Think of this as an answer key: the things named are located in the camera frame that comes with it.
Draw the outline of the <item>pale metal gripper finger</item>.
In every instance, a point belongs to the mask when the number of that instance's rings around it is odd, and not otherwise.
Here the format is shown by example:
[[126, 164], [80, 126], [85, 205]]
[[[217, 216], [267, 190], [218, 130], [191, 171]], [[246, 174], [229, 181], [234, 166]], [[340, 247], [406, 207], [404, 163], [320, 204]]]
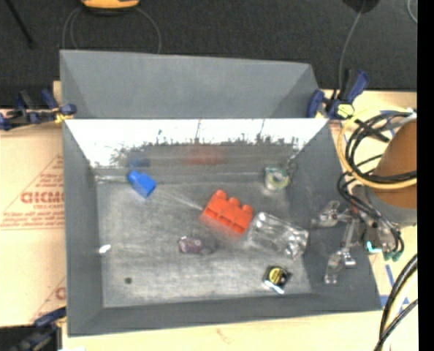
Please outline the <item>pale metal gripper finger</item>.
[[349, 220], [349, 210], [340, 211], [340, 202], [331, 200], [323, 209], [311, 220], [311, 227], [314, 228], [331, 228], [339, 222]]
[[352, 257], [349, 249], [340, 249], [331, 254], [327, 261], [324, 273], [325, 284], [337, 284], [338, 277], [343, 270], [355, 268], [356, 260]]

